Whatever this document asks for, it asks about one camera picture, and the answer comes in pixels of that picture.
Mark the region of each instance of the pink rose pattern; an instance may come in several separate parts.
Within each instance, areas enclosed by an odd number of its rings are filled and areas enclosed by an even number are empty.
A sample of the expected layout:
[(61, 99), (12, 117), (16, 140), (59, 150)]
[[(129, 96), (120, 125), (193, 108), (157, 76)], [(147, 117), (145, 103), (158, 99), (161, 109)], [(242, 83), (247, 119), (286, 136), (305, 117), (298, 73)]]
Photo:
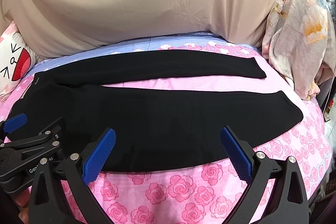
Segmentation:
[(168, 197), (167, 188), (164, 185), (151, 183), (149, 189), (146, 190), (146, 198), (153, 204), (160, 204)]
[(210, 212), (214, 218), (226, 218), (233, 208), (232, 201), (220, 196), (216, 201), (211, 204)]
[(195, 194), (195, 201), (202, 205), (208, 205), (215, 198), (214, 190), (211, 187), (200, 186)]
[(187, 224), (197, 224), (206, 215), (204, 207), (200, 204), (187, 203), (185, 210), (182, 212), (182, 218)]
[(195, 189), (196, 184), (190, 176), (181, 177), (180, 175), (174, 175), (170, 178), (168, 194), (178, 202), (183, 202), (184, 200), (189, 199)]
[[(235, 45), (213, 46), (211, 43), (206, 47), (187, 45), (177, 48), (259, 58), (258, 53)], [(296, 157), (309, 197), (329, 167), (331, 150), (323, 135), (323, 116), (319, 108), (311, 101), (304, 101), (303, 104), (306, 108), (301, 109), (305, 118), (301, 123), (271, 142), (260, 145), (256, 150), (263, 151), (274, 159)], [(228, 182), (231, 183), (229, 192), (225, 190)], [(260, 201), (262, 208), (267, 204), (273, 184), (274, 180), (267, 184)], [(62, 181), (62, 187), (76, 219), (85, 222), (68, 183)], [(88, 187), (116, 224), (153, 224), (154, 221), (167, 224), (202, 224), (210, 219), (223, 221), (239, 201), (247, 184), (239, 180), (228, 160), (221, 160), (201, 167), (157, 174), (102, 172)], [(166, 219), (168, 202), (174, 208), (171, 219)]]
[(145, 180), (149, 180), (151, 177), (151, 173), (146, 172), (132, 172), (128, 173), (127, 176), (132, 179), (133, 183), (135, 185), (142, 184)]
[(112, 203), (106, 213), (115, 223), (125, 223), (127, 221), (127, 208), (119, 202)]
[(100, 188), (103, 201), (111, 201), (119, 197), (118, 187), (109, 181), (104, 181), (104, 186)]
[(207, 181), (210, 185), (216, 185), (218, 180), (223, 176), (222, 165), (219, 164), (205, 164), (201, 173), (201, 177), (204, 181)]
[(131, 222), (134, 224), (152, 224), (154, 213), (150, 212), (147, 206), (140, 206), (131, 212)]

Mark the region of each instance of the metal screw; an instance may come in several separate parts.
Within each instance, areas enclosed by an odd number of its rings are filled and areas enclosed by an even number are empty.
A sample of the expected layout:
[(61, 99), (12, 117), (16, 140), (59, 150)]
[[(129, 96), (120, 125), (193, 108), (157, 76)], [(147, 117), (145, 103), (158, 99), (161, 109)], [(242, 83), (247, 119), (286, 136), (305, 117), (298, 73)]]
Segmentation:
[(40, 163), (41, 163), (41, 164), (46, 164), (47, 161), (48, 161), (47, 158), (42, 158), (42, 159), (40, 160)]
[(292, 157), (292, 156), (290, 156), (289, 158), (288, 158), (288, 160), (291, 162), (291, 163), (296, 163), (296, 158), (294, 158), (294, 157)]
[(79, 158), (79, 154), (78, 153), (73, 153), (70, 156), (70, 159), (72, 159), (72, 160), (78, 160), (78, 158)]
[(263, 153), (261, 151), (258, 151), (257, 152), (257, 157), (260, 158), (260, 159), (264, 159), (265, 158), (265, 153)]

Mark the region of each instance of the rose print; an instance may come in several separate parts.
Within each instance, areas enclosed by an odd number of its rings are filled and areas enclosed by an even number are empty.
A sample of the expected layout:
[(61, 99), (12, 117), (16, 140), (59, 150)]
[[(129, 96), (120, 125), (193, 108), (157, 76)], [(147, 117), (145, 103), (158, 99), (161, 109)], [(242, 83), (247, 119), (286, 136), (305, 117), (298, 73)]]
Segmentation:
[(291, 140), (292, 140), (292, 137), (288, 133), (284, 133), (284, 134), (282, 134), (282, 139), (283, 139), (284, 142), (290, 144)]
[(245, 180), (242, 180), (242, 181), (241, 181), (241, 187), (242, 187), (243, 189), (246, 189), (246, 187), (247, 187), (247, 183), (246, 183)]
[(135, 185), (140, 185), (145, 180), (149, 180), (152, 174), (148, 172), (131, 172), (127, 173), (127, 176), (132, 179)]
[(202, 205), (208, 205), (215, 198), (214, 190), (211, 187), (200, 186), (195, 194), (195, 201)]
[(314, 139), (313, 142), (314, 142), (314, 145), (315, 145), (316, 149), (320, 149), (320, 142), (319, 142), (319, 140)]
[(314, 181), (317, 181), (319, 179), (319, 175), (317, 173), (317, 170), (316, 168), (313, 167), (313, 169), (311, 170), (311, 178), (314, 180)]
[(94, 181), (89, 182), (89, 188), (90, 188), (92, 194), (94, 194), (95, 193), (95, 182)]
[(303, 162), (302, 163), (302, 168), (303, 168), (303, 172), (308, 175), (309, 170), (310, 170), (310, 165), (307, 162)]
[(106, 211), (107, 215), (116, 223), (125, 223), (127, 221), (128, 211), (125, 206), (119, 202), (114, 202)]
[(106, 172), (100, 172), (99, 177), (102, 179), (106, 178)]
[(151, 183), (146, 190), (146, 198), (153, 204), (160, 204), (168, 197), (167, 188), (158, 183)]
[(70, 205), (71, 208), (73, 208), (74, 210), (79, 210), (78, 205), (75, 201), (75, 198), (72, 194), (69, 195), (68, 202), (69, 202), (69, 205)]
[(306, 123), (305, 121), (303, 121), (303, 125), (305, 126), (305, 128), (307, 128), (309, 130), (310, 125), (308, 123)]
[(299, 136), (299, 131), (298, 131), (295, 127), (293, 127), (293, 128), (291, 129), (291, 132), (292, 132), (292, 134), (293, 134), (294, 137), (298, 138), (298, 136)]
[(266, 154), (266, 156), (269, 157), (270, 159), (273, 158), (273, 153), (269, 148), (262, 147), (261, 151), (264, 152)]
[(293, 155), (293, 149), (289, 145), (285, 145), (285, 154), (286, 156)]
[(323, 176), (324, 176), (324, 167), (323, 167), (323, 165), (320, 165), (320, 167), (319, 167), (319, 173), (320, 173), (320, 177), (323, 178)]
[(284, 147), (282, 143), (278, 140), (272, 140), (270, 141), (271, 144), (271, 151), (273, 152), (274, 155), (281, 157)]
[(307, 131), (306, 136), (307, 136), (307, 140), (308, 140), (308, 141), (310, 141), (310, 142), (313, 141), (313, 136), (309, 133), (309, 131)]
[(187, 45), (187, 48), (186, 48), (187, 50), (193, 50), (194, 49), (194, 47), (193, 46), (191, 46), (191, 45)]
[(295, 150), (294, 151), (294, 157), (296, 158), (296, 160), (297, 160), (298, 163), (302, 162), (302, 154), (301, 154), (301, 152)]
[(183, 202), (194, 193), (196, 184), (190, 176), (174, 175), (170, 177), (168, 194), (178, 202)]
[(324, 163), (325, 163), (325, 168), (328, 169), (329, 168), (329, 159), (324, 159)]
[(261, 201), (259, 203), (259, 205), (264, 205), (268, 200), (269, 200), (269, 196), (271, 195), (270, 191), (269, 191), (269, 188), (266, 187), (265, 191), (264, 191), (264, 194), (261, 198)]
[(83, 216), (83, 214), (82, 214), (81, 211), (78, 211), (78, 220), (81, 221), (81, 222), (83, 222), (83, 223), (85, 223), (85, 224), (87, 224), (87, 222), (86, 222), (86, 220), (85, 220), (85, 218), (84, 218), (84, 216)]
[(324, 150), (322, 148), (320, 149), (320, 156), (321, 158), (324, 158)]
[(214, 218), (226, 218), (231, 210), (232, 201), (226, 199), (224, 196), (217, 198), (217, 200), (210, 206), (211, 217)]
[(67, 182), (66, 180), (61, 180), (61, 184), (62, 184), (64, 193), (65, 193), (66, 195), (69, 194), (71, 191), (70, 191), (70, 187), (69, 187), (68, 182)]
[(187, 224), (197, 224), (206, 215), (204, 207), (200, 204), (187, 203), (185, 205), (185, 210), (182, 212), (182, 218)]
[(310, 126), (313, 125), (312, 119), (310, 119), (309, 117), (307, 117), (307, 122), (303, 121), (303, 125), (305, 126), (305, 128), (309, 129)]
[(305, 159), (308, 159), (308, 150), (305, 149), (304, 147), (301, 147), (301, 155), (302, 155), (302, 157), (304, 157)]
[(228, 171), (230, 172), (230, 174), (232, 174), (234, 177), (237, 177), (237, 176), (238, 176), (238, 174), (237, 174), (237, 172), (236, 172), (236, 170), (235, 170), (235, 168), (233, 167), (232, 164), (229, 164), (227, 170), (228, 170)]
[(308, 177), (306, 177), (304, 180), (304, 187), (306, 188), (306, 191), (308, 192), (310, 190), (310, 180)]
[(131, 212), (131, 222), (134, 224), (151, 224), (154, 220), (154, 214), (150, 212), (147, 206), (140, 206)]
[(315, 147), (312, 143), (308, 144), (308, 151), (309, 151), (309, 153), (311, 153), (313, 155), (315, 154)]
[(238, 201), (240, 200), (242, 195), (243, 195), (243, 193), (236, 194), (235, 201), (233, 202), (233, 207), (236, 206), (236, 204), (238, 203)]
[(306, 139), (305, 136), (300, 135), (300, 142), (302, 143), (302, 145), (306, 146), (308, 144), (308, 141)]
[(104, 181), (104, 186), (100, 188), (100, 193), (104, 201), (111, 201), (119, 196), (118, 187), (107, 180)]
[(316, 133), (317, 133), (318, 136), (321, 135), (321, 130), (318, 127), (315, 128), (315, 131), (316, 131)]
[(328, 146), (325, 145), (324, 143), (322, 144), (322, 146), (323, 146), (323, 151), (324, 151), (325, 153), (328, 153), (328, 152), (329, 152), (329, 148), (328, 148)]
[(222, 165), (219, 164), (205, 164), (203, 165), (203, 170), (201, 177), (204, 181), (207, 181), (210, 185), (217, 184), (223, 176)]
[(317, 188), (317, 184), (313, 184), (312, 186), (311, 186), (311, 188), (310, 188), (310, 191), (312, 192), (312, 193), (314, 193), (315, 192), (315, 190), (316, 190), (316, 188)]

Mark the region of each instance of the red mouth print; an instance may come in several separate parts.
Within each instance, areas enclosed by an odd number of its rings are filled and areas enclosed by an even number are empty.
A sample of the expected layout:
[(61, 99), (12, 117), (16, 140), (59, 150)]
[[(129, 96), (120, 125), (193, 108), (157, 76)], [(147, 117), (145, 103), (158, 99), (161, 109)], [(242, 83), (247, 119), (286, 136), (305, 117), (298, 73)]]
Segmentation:
[(12, 81), (20, 80), (25, 75), (25, 73), (29, 70), (30, 63), (31, 63), (30, 55), (27, 52), (27, 50), (23, 48), (19, 56), (19, 59), (16, 63)]

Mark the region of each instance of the bed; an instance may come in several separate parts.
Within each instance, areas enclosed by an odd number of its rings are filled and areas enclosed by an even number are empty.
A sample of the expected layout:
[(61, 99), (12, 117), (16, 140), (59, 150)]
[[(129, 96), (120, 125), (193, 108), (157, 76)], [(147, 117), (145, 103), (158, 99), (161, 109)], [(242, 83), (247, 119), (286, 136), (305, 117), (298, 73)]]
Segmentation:
[[(309, 198), (329, 167), (332, 152), (324, 136), (324, 119), (315, 98), (302, 101), (283, 78), (249, 45), (235, 45), (211, 33), (200, 32), (167, 37), (142, 38), (101, 47), (95, 50), (35, 65), (22, 78), (9, 98), (0, 103), (0, 121), (6, 119), (16, 102), (31, 84), (34, 74), (77, 60), (123, 52), (153, 50), (211, 51), (240, 57), (254, 57), (266, 79), (238, 76), (203, 76), (157, 79), (109, 86), (162, 90), (250, 91), (272, 93), (282, 90), (304, 115), (302, 122), (282, 136), (254, 150), (268, 157), (284, 160), (293, 155), (300, 166)], [(241, 110), (241, 121), (248, 115)], [(269, 180), (263, 198), (251, 222), (259, 219), (270, 197), (273, 180)], [(64, 192), (75, 217), (85, 222), (66, 181)], [(89, 187), (105, 212), (115, 223), (196, 224), (222, 223), (238, 202), (246, 182), (239, 180), (228, 159), (192, 168), (151, 173), (101, 172)]]

